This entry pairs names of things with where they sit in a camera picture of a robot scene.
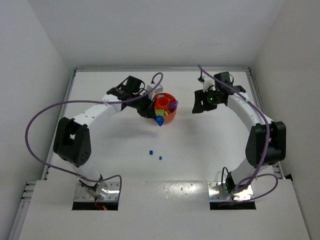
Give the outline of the blue half-round lego piece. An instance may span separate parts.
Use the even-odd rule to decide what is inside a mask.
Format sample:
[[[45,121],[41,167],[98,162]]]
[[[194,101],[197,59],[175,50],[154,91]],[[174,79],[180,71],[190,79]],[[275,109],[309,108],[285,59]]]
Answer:
[[[158,126],[162,126],[165,122],[165,119],[162,115],[157,115],[155,118],[155,122],[158,124]]]

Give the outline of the purple curved lego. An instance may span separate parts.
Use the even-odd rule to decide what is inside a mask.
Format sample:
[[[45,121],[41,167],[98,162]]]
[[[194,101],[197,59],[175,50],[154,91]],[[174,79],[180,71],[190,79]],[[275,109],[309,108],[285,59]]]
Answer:
[[[178,101],[177,100],[175,100],[175,101],[173,101],[172,103],[170,103],[169,104],[169,107],[168,107],[168,110],[171,112],[171,113],[173,113],[175,110],[176,110],[176,108],[178,107]]]

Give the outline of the bright green lego brick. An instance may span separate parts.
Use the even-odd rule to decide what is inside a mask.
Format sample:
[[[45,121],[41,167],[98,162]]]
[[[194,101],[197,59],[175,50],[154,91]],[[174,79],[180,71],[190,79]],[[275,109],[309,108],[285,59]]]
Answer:
[[[155,114],[157,116],[163,116],[165,114],[165,110],[164,109],[156,109]]]

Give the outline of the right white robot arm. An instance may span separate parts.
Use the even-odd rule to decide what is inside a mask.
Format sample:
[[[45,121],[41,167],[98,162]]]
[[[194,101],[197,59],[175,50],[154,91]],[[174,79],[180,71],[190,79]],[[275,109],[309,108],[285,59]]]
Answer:
[[[245,159],[227,174],[225,187],[229,193],[239,192],[258,177],[259,172],[286,157],[287,127],[274,121],[251,102],[241,85],[234,85],[229,72],[198,78],[203,88],[194,92],[192,113],[200,114],[225,105],[242,121],[249,132]]]

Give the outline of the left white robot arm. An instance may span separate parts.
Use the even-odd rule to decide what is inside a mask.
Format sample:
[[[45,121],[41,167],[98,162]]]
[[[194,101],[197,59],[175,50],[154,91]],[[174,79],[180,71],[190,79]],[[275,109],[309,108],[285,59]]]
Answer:
[[[92,131],[126,107],[136,109],[143,118],[156,118],[155,95],[163,87],[154,81],[141,85],[144,85],[142,80],[130,75],[84,112],[72,118],[63,117],[58,122],[53,152],[73,167],[82,186],[92,193],[98,191],[103,179],[90,160]]]

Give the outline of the orange round divided container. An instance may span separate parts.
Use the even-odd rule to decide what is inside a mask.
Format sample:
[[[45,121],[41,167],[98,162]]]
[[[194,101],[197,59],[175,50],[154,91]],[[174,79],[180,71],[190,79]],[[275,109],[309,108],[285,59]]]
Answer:
[[[177,101],[177,99],[169,93],[160,92],[155,95],[155,105],[154,105],[155,112],[156,110],[159,110],[159,109],[163,109],[164,112],[168,112],[167,116],[163,115],[164,125],[170,123],[176,115],[178,107],[172,113],[169,111],[169,104],[171,104],[174,101]]]

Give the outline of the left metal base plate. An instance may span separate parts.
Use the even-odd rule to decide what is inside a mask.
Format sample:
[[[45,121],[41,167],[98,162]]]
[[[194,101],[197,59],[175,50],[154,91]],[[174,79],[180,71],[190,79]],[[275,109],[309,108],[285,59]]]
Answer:
[[[119,200],[120,182],[106,181],[99,183],[96,190],[87,189],[79,182],[75,188],[74,202],[94,203],[95,199],[99,203],[116,203]]]

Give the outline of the aluminium table frame rail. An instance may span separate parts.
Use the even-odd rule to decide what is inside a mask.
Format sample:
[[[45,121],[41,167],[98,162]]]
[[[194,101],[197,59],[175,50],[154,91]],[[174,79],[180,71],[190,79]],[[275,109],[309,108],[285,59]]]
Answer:
[[[92,137],[92,158],[104,177],[122,179],[118,210],[74,210],[77,180],[51,169],[21,202],[12,240],[293,240],[308,233],[289,180],[255,180],[255,209],[212,210],[208,181],[218,182],[245,157],[249,131],[226,106],[192,114],[201,88],[197,67],[78,69],[69,100],[93,100],[133,75],[146,82],[163,73],[178,99],[174,120],[157,126],[125,109]]]

